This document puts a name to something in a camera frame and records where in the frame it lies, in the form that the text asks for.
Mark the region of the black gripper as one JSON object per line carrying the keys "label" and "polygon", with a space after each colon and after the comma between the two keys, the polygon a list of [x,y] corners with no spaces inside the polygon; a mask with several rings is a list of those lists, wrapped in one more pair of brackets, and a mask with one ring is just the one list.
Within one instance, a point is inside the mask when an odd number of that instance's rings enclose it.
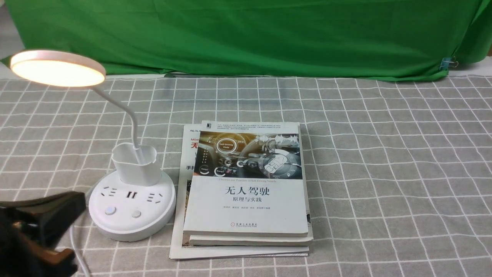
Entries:
{"label": "black gripper", "polygon": [[46,247],[56,247],[84,213],[83,192],[2,201],[0,207],[0,276],[72,277],[77,272],[74,250]]}

